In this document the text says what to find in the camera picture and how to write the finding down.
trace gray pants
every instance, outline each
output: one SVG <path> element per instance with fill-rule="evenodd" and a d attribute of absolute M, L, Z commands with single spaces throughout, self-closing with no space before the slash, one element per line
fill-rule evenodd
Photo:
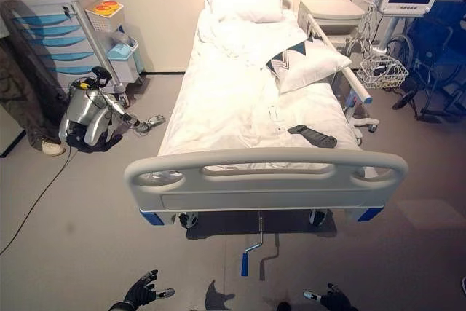
<path fill-rule="evenodd" d="M 32 82 L 13 58 L 12 51 L 6 39 L 0 40 L 0 104 L 27 132 L 31 146 L 41 151 L 44 138 L 60 143 L 57 120 L 51 122 L 46 118 L 44 102 L 38 100 L 38 96 L 41 99 L 45 99 L 45 96 L 35 91 Z M 28 75 L 33 75 L 31 64 L 20 64 Z M 49 114 L 60 114 L 59 110 L 63 108 L 59 103 L 45 105 L 45 108 L 49 107 L 53 109 L 48 111 Z"/>

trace pillow with black pattern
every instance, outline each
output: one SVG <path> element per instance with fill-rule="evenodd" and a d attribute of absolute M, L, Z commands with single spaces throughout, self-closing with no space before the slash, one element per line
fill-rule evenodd
<path fill-rule="evenodd" d="M 278 78 L 280 94 L 306 87 L 348 67 L 351 60 L 308 38 L 275 55 L 267 67 Z"/>

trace hospital bed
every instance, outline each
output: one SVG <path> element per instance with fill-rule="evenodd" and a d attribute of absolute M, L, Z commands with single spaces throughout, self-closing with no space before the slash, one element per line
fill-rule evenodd
<path fill-rule="evenodd" d="M 291 0 L 283 4 L 278 23 L 218 23 L 206 9 L 201 12 L 159 156 L 125 171 L 150 223 L 172 224 L 183 212 L 305 208 L 341 208 L 367 221 L 406 176 L 401 157 L 360 149 L 347 122 L 351 115 L 345 116 L 329 83 L 277 94 L 274 77 L 258 63 L 280 45 L 307 37 Z M 331 46 L 311 15 L 308 20 L 315 37 Z M 355 98 L 370 103 L 353 72 L 342 73 Z M 287 129 L 297 124 L 336 137 L 336 148 L 320 149 L 290 135 Z"/>

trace wire basket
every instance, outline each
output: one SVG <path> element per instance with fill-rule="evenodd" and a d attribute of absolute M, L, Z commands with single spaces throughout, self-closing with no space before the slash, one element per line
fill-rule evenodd
<path fill-rule="evenodd" d="M 408 76 L 400 61 L 386 55 L 372 55 L 360 63 L 358 79 L 365 88 L 399 87 Z"/>
<path fill-rule="evenodd" d="M 92 27 L 97 32 L 115 32 L 125 21 L 125 15 L 123 12 L 123 4 L 119 4 L 120 7 L 117 11 L 113 12 L 109 16 L 103 16 L 93 12 L 92 8 L 87 8 L 87 16 L 92 24 Z"/>

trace bed mattress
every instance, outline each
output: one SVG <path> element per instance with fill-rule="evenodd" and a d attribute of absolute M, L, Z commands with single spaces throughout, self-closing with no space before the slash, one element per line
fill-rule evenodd
<path fill-rule="evenodd" d="M 327 82 L 279 95 L 265 63 L 306 39 L 293 13 L 278 23 L 218 22 L 200 14 L 189 67 L 159 156 L 215 149 L 314 147 L 290 127 L 307 125 L 338 140 L 336 148 L 359 149 L 340 103 Z M 248 164 L 213 167 L 320 168 L 321 165 Z"/>

